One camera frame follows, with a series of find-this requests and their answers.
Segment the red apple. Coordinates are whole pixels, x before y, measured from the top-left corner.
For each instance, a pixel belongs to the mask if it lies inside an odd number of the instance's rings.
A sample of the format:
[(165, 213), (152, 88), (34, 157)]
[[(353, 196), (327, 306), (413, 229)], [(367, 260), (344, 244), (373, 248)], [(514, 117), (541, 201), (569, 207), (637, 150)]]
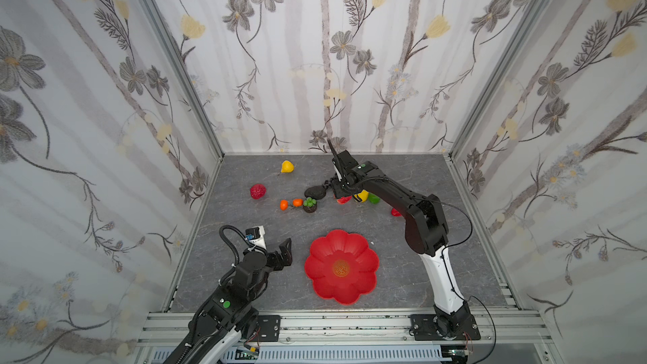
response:
[(350, 202), (352, 199), (353, 199), (352, 196), (344, 196), (344, 197), (338, 198), (336, 201), (338, 204), (344, 205), (344, 204), (347, 204), (347, 202)]

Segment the dark avocado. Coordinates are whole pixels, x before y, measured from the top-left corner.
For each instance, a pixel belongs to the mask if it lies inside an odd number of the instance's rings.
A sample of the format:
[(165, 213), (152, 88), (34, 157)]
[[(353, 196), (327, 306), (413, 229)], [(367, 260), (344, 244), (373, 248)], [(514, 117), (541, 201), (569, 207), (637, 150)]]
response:
[(313, 200), (319, 201), (326, 197), (327, 189), (323, 185), (311, 186), (304, 192), (305, 198), (311, 198)]

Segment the red flower-shaped bowl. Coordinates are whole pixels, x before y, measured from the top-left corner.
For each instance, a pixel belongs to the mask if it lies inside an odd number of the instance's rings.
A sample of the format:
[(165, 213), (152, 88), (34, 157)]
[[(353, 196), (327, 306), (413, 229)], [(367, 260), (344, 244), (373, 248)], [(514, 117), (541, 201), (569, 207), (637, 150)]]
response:
[(374, 291), (379, 265), (365, 237), (335, 229), (311, 243), (304, 269), (320, 298), (352, 305)]

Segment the dark red raspberry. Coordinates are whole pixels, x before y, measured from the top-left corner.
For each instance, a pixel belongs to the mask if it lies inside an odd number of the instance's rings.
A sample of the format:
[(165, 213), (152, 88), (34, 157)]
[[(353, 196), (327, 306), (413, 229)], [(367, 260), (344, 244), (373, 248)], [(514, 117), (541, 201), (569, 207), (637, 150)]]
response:
[(262, 184), (252, 185), (249, 189), (249, 194), (252, 199), (259, 200), (266, 195), (267, 189)]

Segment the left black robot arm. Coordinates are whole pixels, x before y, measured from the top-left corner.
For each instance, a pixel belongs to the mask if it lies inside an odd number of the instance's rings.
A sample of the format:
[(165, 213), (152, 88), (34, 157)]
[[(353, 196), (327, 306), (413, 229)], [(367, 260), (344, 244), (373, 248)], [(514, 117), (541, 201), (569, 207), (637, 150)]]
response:
[(232, 269), (195, 311), (187, 335), (165, 362), (217, 363), (240, 340), (259, 335), (259, 311), (253, 303), (268, 287), (269, 274), (293, 262), (290, 238), (273, 252), (261, 247), (259, 241), (249, 241), (249, 248), (236, 254)]

